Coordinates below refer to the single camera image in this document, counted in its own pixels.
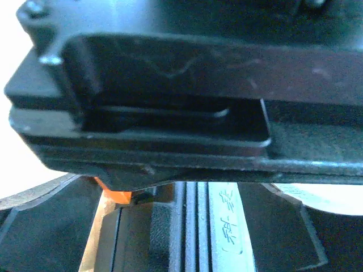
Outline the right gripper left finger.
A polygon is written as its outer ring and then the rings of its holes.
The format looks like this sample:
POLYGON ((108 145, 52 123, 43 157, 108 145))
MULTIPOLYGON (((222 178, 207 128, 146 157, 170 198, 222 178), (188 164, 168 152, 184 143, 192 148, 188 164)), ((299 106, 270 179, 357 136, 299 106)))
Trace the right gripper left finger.
POLYGON ((70 175, 1 210, 1 271, 78 271, 101 194, 94 178, 70 175))

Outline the black plastic tool case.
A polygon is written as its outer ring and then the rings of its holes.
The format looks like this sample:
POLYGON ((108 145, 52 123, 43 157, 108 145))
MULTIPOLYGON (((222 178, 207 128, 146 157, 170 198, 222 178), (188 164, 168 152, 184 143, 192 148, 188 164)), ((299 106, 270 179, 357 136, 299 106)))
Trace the black plastic tool case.
POLYGON ((238 186, 175 182, 102 222, 95 271, 256 271, 238 186))

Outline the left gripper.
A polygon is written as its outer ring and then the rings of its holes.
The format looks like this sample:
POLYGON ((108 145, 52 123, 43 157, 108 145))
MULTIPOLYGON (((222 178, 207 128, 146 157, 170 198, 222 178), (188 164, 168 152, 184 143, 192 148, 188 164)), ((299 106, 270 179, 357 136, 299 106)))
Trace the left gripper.
POLYGON ((362 184, 361 1, 26 1, 5 87, 48 168, 113 190, 362 184))

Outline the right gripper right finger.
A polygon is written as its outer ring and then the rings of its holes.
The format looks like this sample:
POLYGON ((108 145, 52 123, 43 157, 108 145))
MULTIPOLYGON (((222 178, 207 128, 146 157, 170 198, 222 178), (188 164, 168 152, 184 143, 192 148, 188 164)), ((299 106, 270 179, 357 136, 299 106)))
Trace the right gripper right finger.
POLYGON ((362 271, 362 217, 305 206, 266 183, 239 183, 258 271, 362 271))

